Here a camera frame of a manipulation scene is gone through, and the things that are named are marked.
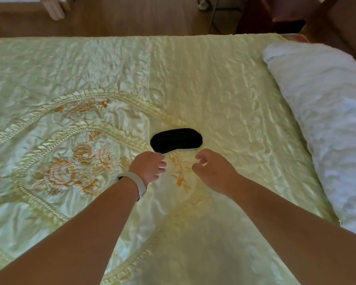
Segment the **white fluffy pillow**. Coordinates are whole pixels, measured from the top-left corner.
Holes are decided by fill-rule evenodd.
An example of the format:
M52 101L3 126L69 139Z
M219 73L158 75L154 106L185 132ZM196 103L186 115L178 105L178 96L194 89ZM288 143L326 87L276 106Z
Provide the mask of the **white fluffy pillow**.
M356 234L356 60L324 44L293 41L272 43L263 60L341 226Z

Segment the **person's left forearm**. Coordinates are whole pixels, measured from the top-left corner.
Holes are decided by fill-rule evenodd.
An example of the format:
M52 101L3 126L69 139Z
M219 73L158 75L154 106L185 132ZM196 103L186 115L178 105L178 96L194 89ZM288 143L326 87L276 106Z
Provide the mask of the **person's left forearm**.
M0 285L100 285L136 201L127 177L0 271Z

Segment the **black sleep mask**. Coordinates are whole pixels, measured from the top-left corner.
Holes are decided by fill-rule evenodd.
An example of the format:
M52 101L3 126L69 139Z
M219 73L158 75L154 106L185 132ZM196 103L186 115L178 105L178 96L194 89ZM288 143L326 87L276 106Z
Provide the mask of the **black sleep mask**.
M162 131L150 140L150 146L156 153L166 154L176 150L198 149L203 144L202 135L191 128L179 128Z

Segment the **dark wooden headboard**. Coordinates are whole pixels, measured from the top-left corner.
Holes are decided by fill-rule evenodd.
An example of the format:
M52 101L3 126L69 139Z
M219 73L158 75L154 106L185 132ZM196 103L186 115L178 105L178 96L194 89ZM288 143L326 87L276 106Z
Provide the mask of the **dark wooden headboard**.
M312 43L342 50L356 59L356 0L324 0L301 30Z

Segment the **person's left hand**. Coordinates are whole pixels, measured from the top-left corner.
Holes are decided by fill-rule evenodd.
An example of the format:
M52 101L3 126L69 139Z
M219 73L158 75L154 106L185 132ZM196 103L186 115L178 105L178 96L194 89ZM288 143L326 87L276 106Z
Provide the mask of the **person's left hand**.
M143 152L131 162L129 171L137 174L148 186L150 182L150 155L155 152Z

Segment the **white furniture leg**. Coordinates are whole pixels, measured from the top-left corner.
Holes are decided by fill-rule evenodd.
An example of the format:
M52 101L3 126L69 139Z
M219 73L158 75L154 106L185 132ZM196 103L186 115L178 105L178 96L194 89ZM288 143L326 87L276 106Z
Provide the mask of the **white furniture leg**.
M52 20L59 21L65 18L61 0L40 0L40 2Z

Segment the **dark wooden nightstand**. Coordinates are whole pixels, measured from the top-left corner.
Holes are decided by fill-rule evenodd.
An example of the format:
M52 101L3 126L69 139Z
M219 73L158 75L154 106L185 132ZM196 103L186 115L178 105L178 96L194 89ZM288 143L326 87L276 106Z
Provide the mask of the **dark wooden nightstand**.
M235 34L299 33L312 0L246 0Z

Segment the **person's right hand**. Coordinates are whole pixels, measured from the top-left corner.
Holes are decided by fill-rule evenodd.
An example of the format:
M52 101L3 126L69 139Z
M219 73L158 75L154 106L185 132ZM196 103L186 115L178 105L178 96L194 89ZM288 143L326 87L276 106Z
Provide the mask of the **person's right hand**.
M219 153L203 149L195 155L197 163L206 166L206 176L199 177L210 189L222 195L230 196L231 189L240 177L236 169Z

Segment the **pale green embroidered bedspread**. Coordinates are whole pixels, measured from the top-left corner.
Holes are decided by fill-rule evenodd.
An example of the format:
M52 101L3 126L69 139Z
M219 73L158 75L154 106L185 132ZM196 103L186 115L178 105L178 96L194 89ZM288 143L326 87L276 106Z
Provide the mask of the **pale green embroidered bedspread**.
M0 38L0 270L71 220L151 138L165 154L101 285L300 285L247 215L192 171L209 148L245 177L339 224L263 61L278 34Z

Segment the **white wristband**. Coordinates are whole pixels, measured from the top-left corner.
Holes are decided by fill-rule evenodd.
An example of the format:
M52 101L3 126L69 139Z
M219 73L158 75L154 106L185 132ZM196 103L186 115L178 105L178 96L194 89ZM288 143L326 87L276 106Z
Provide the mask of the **white wristband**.
M137 190L138 190L137 201L139 201L140 198L142 198L145 195L145 193L147 192L147 186L145 186L145 183L137 174L130 172L130 171L120 173L116 177L116 183L119 182L122 178L128 178L128 179L132 180L132 182L137 186Z

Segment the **person's right forearm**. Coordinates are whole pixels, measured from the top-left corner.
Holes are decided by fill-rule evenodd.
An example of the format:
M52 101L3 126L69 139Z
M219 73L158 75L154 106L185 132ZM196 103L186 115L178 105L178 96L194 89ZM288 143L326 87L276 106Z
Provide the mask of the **person's right forearm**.
M301 285L356 285L356 234L239 174L227 196L251 219Z

